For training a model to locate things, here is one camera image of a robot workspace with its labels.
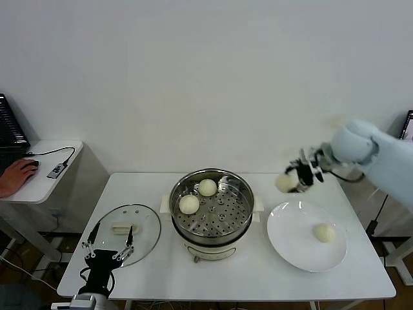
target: pot lid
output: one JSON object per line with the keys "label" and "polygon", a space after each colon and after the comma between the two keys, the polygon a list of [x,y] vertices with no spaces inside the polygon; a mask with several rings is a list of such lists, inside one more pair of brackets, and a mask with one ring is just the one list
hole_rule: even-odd
{"label": "pot lid", "polygon": [[140,204],[122,205],[96,224],[99,226],[94,240],[94,249],[121,252],[132,226],[134,252],[123,262],[122,267],[142,260],[155,247],[161,235],[161,220],[150,207]]}

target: white table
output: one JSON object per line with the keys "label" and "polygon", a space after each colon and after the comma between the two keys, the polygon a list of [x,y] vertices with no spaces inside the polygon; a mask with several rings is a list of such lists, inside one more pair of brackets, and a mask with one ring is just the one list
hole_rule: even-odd
{"label": "white table", "polygon": [[[14,229],[25,237],[31,244],[37,247],[43,254],[42,260],[39,262],[38,269],[44,269],[50,262],[69,261],[70,255],[64,255],[61,257],[61,253],[56,249],[60,244],[62,238],[55,238],[52,243],[48,243],[37,231],[32,227],[30,221],[24,216],[20,215],[19,206],[20,203],[25,204],[39,204],[47,200],[56,185],[61,178],[65,175],[70,168],[77,155],[83,148],[82,141],[57,141],[57,140],[39,140],[31,141],[30,152],[34,154],[48,152],[50,150],[60,149],[61,147],[74,147],[75,152],[68,161],[68,167],[60,174],[57,179],[50,179],[46,176],[53,170],[53,168],[64,162],[72,152],[72,149],[61,150],[59,152],[42,155],[32,156],[28,159],[40,161],[37,174],[30,178],[14,195],[0,199],[0,215],[7,211],[7,215],[12,218],[18,218],[15,222]],[[10,231],[10,227],[7,226],[5,221],[0,221],[0,229]],[[38,272],[36,276],[42,276],[44,271]]]}
{"label": "white table", "polygon": [[[82,235],[86,240],[99,219],[112,209],[142,203],[159,213],[183,174],[131,173],[111,175]],[[265,206],[261,222],[252,223],[241,251],[230,258],[198,264],[183,247],[167,215],[161,215],[162,233],[154,250],[143,260],[114,271],[116,286],[110,295],[120,300],[308,301],[391,298],[396,290],[369,242],[338,182],[326,176],[305,194],[295,194],[323,207],[347,230],[348,254],[337,268],[325,273],[302,271],[286,262],[271,246],[266,230],[269,212],[291,198],[274,186],[277,174],[241,174]],[[85,283],[79,271],[86,267],[80,243],[59,284],[61,296],[72,296]],[[357,302],[345,302],[347,306]]]}

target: black cable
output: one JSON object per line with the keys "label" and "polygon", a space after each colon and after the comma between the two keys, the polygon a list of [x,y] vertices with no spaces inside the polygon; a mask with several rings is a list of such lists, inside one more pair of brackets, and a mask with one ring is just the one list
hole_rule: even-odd
{"label": "black cable", "polygon": [[42,234],[42,237],[48,236],[51,233],[54,233],[55,231],[57,231],[59,229],[60,223],[59,223],[59,217],[58,216],[53,216],[56,219],[56,227],[54,229],[52,229],[49,232],[46,232],[45,234]]}
{"label": "black cable", "polygon": [[29,152],[25,154],[25,156],[31,157],[31,156],[47,155],[47,154],[59,152],[60,150],[67,150],[67,149],[72,149],[72,153],[69,155],[69,157],[67,157],[67,159],[64,162],[62,162],[63,165],[67,165],[69,159],[72,157],[73,154],[75,154],[76,149],[74,147],[61,147],[60,149],[57,149],[57,150],[50,150],[48,152],[39,153],[39,154],[34,154],[33,152]]}
{"label": "black cable", "polygon": [[377,219],[379,218],[379,215],[380,215],[381,211],[383,210],[383,207],[384,207],[385,204],[386,204],[387,198],[388,198],[388,195],[386,195],[385,199],[383,200],[383,203],[381,204],[380,210],[379,210],[379,212],[377,213],[376,218],[374,219],[375,221],[377,221]]}
{"label": "black cable", "polygon": [[357,179],[349,180],[349,179],[343,178],[342,176],[339,176],[338,174],[336,174],[336,173],[334,173],[334,172],[332,172],[332,171],[327,171],[327,172],[331,173],[331,174],[332,174],[333,176],[335,176],[336,178],[341,179],[341,180],[343,180],[343,181],[345,181],[345,182],[349,182],[349,183],[357,183],[357,182],[360,182],[360,181],[361,181],[362,179],[364,179],[364,177],[365,177],[364,173],[362,173]]}
{"label": "black cable", "polygon": [[[58,262],[56,262],[57,265],[60,265],[60,263],[62,262],[63,259],[63,253],[60,252],[60,259]],[[36,271],[45,271],[45,270],[52,270],[55,269],[55,267],[48,267],[48,268],[44,268],[44,269],[35,269],[33,270],[31,273],[35,273]]]}
{"label": "black cable", "polygon": [[377,222],[377,219],[379,218],[379,215],[380,215],[381,211],[383,210],[383,207],[386,204],[387,198],[388,198],[388,195],[386,195],[385,199],[383,200],[383,203],[381,204],[380,210],[377,213],[376,218],[374,220],[371,220],[369,225],[367,226],[366,234],[370,239],[373,238],[374,231],[376,230],[377,225],[379,225],[379,222]]}
{"label": "black cable", "polygon": [[114,276],[114,273],[112,271],[110,272],[110,277],[112,278],[112,287],[109,290],[109,294],[112,294],[112,291],[115,288],[115,276]]}
{"label": "black cable", "polygon": [[89,268],[89,267],[86,267],[86,268],[83,268],[82,270],[80,270],[80,272],[79,272],[79,276],[80,276],[85,282],[87,282],[88,279],[86,279],[86,277],[83,275],[83,273],[84,273],[85,271],[88,271],[88,270],[90,270],[90,268]]}
{"label": "black cable", "polygon": [[[22,269],[25,268],[25,265],[24,265],[23,260],[21,259],[21,256],[20,256],[20,255],[18,255],[15,251],[9,249],[8,247],[5,247],[5,250],[11,252],[13,255],[16,255],[16,256],[18,257],[18,259],[20,260],[21,268],[22,268]],[[18,273],[21,273],[21,278],[23,277],[24,273],[22,272],[22,270],[13,268],[12,266],[9,266],[7,263],[4,264],[4,266],[5,266],[7,269],[10,269],[10,270],[13,270],[13,271],[17,271]]]}

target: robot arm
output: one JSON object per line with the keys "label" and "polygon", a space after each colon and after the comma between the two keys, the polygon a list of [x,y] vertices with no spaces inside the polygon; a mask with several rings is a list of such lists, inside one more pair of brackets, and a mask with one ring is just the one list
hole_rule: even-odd
{"label": "robot arm", "polygon": [[413,210],[413,145],[381,132],[363,121],[341,127],[330,143],[310,150],[308,159],[301,151],[286,170],[297,170],[298,185],[290,192],[303,192],[313,183],[313,175],[337,167],[354,165],[383,192]]}

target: human hand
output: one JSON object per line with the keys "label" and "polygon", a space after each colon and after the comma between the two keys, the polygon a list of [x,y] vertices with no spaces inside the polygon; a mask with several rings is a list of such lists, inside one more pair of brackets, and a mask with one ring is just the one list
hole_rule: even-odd
{"label": "human hand", "polygon": [[17,160],[6,168],[2,176],[0,176],[0,198],[8,197],[17,192],[20,187],[36,174],[38,169],[36,166],[29,165],[23,168],[28,163],[34,160]]}

